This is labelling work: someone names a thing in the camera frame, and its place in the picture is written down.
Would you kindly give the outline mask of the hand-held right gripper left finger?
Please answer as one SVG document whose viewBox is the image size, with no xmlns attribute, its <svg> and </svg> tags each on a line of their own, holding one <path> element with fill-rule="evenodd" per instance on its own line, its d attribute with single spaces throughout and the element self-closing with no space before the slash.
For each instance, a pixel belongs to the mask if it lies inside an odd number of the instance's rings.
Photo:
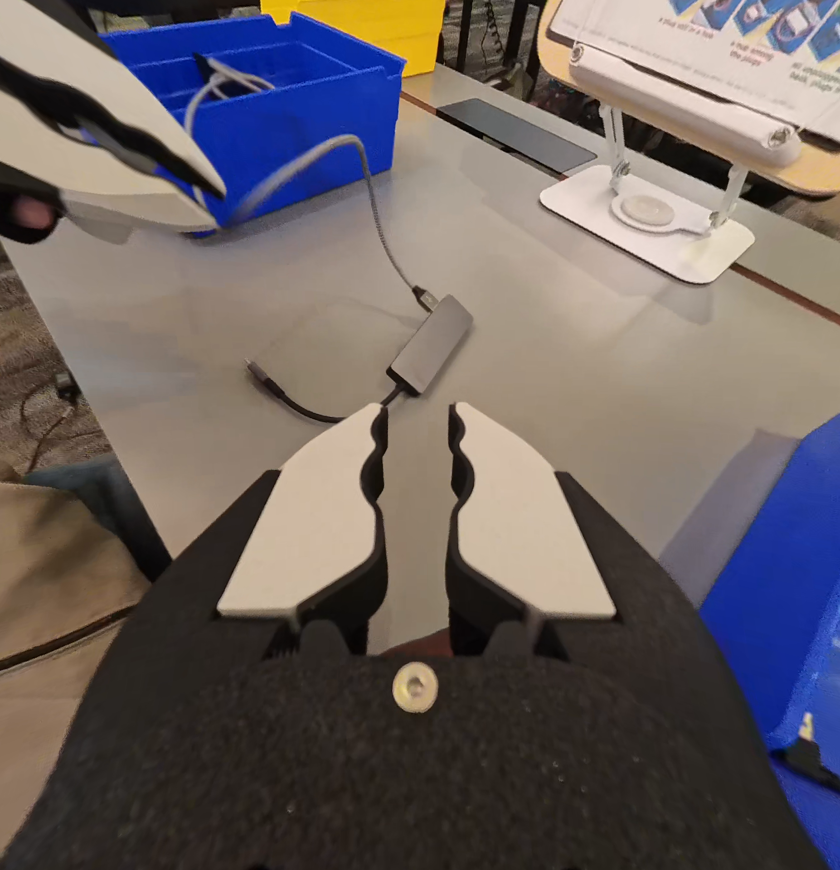
<svg viewBox="0 0 840 870">
<path fill-rule="evenodd" d="M 388 590 L 382 509 L 388 409 L 368 404 L 287 460 L 217 603 L 226 619 L 335 623 L 368 640 Z"/>
</svg>

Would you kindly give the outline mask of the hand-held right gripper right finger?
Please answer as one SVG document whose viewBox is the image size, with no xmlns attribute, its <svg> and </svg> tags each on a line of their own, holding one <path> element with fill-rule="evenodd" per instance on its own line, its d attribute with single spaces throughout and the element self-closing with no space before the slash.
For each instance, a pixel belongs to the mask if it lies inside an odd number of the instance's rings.
<svg viewBox="0 0 840 870">
<path fill-rule="evenodd" d="M 452 653 L 481 656 L 503 629 L 529 653 L 564 656 L 554 639 L 561 626 L 616 625 L 617 605 L 553 464 L 465 401 L 448 409 L 447 442 Z"/>
</svg>

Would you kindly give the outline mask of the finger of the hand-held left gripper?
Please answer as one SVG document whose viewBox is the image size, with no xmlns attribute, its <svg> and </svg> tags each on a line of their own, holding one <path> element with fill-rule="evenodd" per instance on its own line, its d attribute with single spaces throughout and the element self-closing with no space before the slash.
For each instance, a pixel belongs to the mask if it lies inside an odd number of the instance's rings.
<svg viewBox="0 0 840 870">
<path fill-rule="evenodd" d="M 207 233 L 218 224 L 208 208 L 167 174 L 186 184 L 220 180 L 210 164 L 197 168 L 175 157 L 156 137 L 85 111 L 66 127 L 0 87 L 0 161 L 58 188 L 65 212 L 81 231 L 125 243 L 141 229 Z"/>
<path fill-rule="evenodd" d="M 156 137 L 175 157 L 197 168 L 210 164 L 220 180 L 186 184 L 218 199 L 227 187 L 193 138 L 129 71 L 67 2 L 0 2 L 0 87 L 34 111 L 70 126 L 81 111 L 96 120 L 106 112 Z"/>
</svg>

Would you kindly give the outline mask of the blue plastic bin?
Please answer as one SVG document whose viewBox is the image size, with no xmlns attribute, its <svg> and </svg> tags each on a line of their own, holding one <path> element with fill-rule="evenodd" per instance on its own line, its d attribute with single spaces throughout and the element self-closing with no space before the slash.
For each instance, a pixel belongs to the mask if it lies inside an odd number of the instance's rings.
<svg viewBox="0 0 840 870">
<path fill-rule="evenodd" d="M 797 818 L 840 868 L 840 412 L 792 453 L 699 612 Z"/>
<path fill-rule="evenodd" d="M 304 152 L 342 135 L 357 136 L 372 174 L 392 166 L 404 60 L 300 14 L 116 32 L 103 41 L 183 125 L 192 99 L 217 62 L 271 88 L 238 82 L 204 97 L 191 133 L 227 186 L 205 203 L 219 227 L 253 189 Z"/>
</svg>

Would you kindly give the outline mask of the person's left hand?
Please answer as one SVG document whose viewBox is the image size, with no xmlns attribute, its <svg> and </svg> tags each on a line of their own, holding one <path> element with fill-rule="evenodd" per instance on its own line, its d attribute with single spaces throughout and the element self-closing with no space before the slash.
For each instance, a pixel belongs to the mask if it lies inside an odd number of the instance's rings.
<svg viewBox="0 0 840 870">
<path fill-rule="evenodd" d="M 54 231 L 61 215 L 50 204 L 22 194 L 0 192 L 0 237 L 36 245 Z"/>
</svg>

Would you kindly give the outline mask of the person's blue trousers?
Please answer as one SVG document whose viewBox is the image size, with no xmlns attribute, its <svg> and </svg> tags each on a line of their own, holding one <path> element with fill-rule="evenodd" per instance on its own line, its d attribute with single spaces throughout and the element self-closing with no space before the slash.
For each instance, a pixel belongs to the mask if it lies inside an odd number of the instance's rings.
<svg viewBox="0 0 840 870">
<path fill-rule="evenodd" d="M 73 493 L 98 522 L 126 546 L 148 581 L 155 582 L 172 557 L 114 454 L 27 473 L 24 484 Z"/>
</svg>

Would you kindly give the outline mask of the person's beige clothing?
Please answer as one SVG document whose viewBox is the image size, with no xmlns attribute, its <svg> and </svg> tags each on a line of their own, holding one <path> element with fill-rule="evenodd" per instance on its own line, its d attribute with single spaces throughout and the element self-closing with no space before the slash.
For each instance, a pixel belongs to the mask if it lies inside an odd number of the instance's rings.
<svg viewBox="0 0 840 870">
<path fill-rule="evenodd" d="M 126 612 L 151 585 L 76 495 L 22 477 L 0 461 L 0 855 Z"/>
</svg>

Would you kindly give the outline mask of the yellow plastic bin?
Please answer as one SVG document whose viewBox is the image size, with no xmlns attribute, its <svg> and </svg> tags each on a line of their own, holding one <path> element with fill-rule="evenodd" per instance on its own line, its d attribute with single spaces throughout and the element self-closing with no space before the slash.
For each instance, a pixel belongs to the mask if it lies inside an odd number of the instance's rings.
<svg viewBox="0 0 840 870">
<path fill-rule="evenodd" d="M 404 59 L 404 77 L 435 70 L 445 6 L 445 1 L 260 2 L 262 14 L 277 24 L 301 14 Z"/>
</svg>

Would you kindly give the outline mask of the wooden book stand white base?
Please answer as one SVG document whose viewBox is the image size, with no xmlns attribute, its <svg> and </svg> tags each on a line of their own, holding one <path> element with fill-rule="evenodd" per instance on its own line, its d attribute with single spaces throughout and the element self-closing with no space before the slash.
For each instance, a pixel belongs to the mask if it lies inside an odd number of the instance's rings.
<svg viewBox="0 0 840 870">
<path fill-rule="evenodd" d="M 551 77 L 599 101 L 606 154 L 542 191 L 548 211 L 669 277 L 708 285 L 754 243 L 732 217 L 750 173 L 807 197 L 840 193 L 840 145 L 587 44 L 557 42 L 547 30 L 559 3 L 544 8 L 539 58 Z M 623 116 L 730 163 L 719 203 L 704 207 L 637 176 Z"/>
</svg>

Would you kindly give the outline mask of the printed instruction sheet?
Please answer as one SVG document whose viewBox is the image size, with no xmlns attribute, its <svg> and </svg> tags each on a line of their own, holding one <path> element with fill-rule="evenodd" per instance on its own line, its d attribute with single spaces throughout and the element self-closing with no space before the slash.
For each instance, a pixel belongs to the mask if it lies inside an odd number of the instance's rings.
<svg viewBox="0 0 840 870">
<path fill-rule="evenodd" d="M 840 145 L 840 1 L 565 1 L 547 32 Z"/>
</svg>

